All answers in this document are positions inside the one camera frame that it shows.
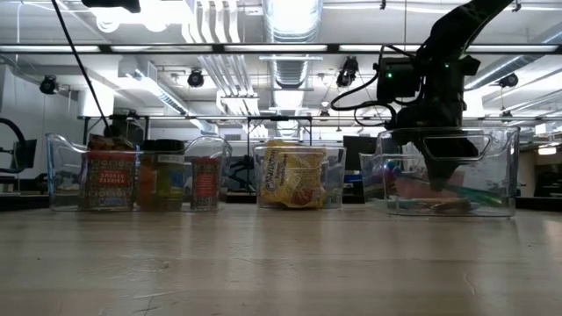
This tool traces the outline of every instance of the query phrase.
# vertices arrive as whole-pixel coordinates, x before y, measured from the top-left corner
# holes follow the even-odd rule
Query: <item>black pole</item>
[[[308,122],[310,123],[308,134],[310,135],[310,146],[313,145],[313,118],[309,118]]]
[[[251,120],[252,120],[252,118],[248,118],[248,134],[246,136],[246,145],[247,145],[246,150],[247,150],[247,154],[248,154],[248,160],[247,160],[248,164],[250,162],[250,159],[249,159],[249,122]],[[246,192],[249,192],[249,169],[250,169],[250,166],[247,166],[247,167],[248,167],[248,170],[246,171]]]
[[[90,117],[84,117],[84,133],[82,135],[82,144],[87,145],[88,142],[88,124],[90,123]]]
[[[149,130],[150,130],[150,117],[144,117],[144,140],[148,139]]]

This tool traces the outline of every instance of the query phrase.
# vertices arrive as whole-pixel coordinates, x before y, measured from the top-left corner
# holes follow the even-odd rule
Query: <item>yellow snack bag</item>
[[[324,149],[295,147],[281,140],[267,143],[260,199],[292,208],[320,208],[326,197],[321,185]]]

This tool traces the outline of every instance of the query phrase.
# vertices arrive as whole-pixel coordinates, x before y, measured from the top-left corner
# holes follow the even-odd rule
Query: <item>transparent storage box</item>
[[[257,205],[277,209],[342,206],[345,148],[254,147]]]
[[[210,136],[177,151],[106,151],[89,150],[50,133],[50,207],[54,211],[216,211],[231,153],[226,140]]]
[[[375,193],[382,183],[391,214],[508,217],[515,211],[518,146],[517,127],[386,131],[377,153],[362,156],[362,174]]]

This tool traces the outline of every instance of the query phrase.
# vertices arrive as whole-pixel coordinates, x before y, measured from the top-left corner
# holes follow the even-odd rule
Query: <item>wooden table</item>
[[[1,315],[560,315],[562,217],[0,213]]]

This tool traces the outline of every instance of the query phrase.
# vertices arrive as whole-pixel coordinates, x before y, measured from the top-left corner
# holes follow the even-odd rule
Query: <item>computer monitor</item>
[[[345,155],[346,170],[361,170],[359,154],[375,154],[377,138],[366,136],[343,136],[343,146],[347,148]]]
[[[14,154],[11,156],[10,169],[33,168],[36,147],[37,140],[26,140],[24,152],[22,145],[16,142],[14,145]]]

